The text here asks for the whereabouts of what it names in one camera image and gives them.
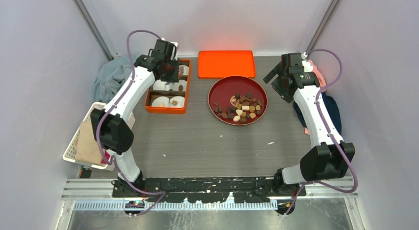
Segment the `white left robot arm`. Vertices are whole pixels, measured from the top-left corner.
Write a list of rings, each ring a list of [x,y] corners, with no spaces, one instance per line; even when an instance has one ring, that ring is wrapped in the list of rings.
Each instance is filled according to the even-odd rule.
[[[137,60],[130,55],[132,72],[129,79],[110,102],[90,114],[94,139],[101,155],[109,155],[108,164],[115,166],[118,180],[133,197],[143,193],[145,181],[132,153],[134,134],[128,121],[141,97],[156,80],[178,81],[177,47],[176,42],[158,39],[148,54]]]

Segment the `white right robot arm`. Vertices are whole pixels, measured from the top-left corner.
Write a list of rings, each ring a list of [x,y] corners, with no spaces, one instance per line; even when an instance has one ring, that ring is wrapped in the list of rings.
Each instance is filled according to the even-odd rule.
[[[349,170],[355,147],[345,142],[334,126],[322,96],[322,86],[306,53],[282,54],[281,61],[264,77],[287,103],[295,103],[306,123],[311,149],[299,164],[281,168],[275,191],[288,195],[293,184],[343,178]]]

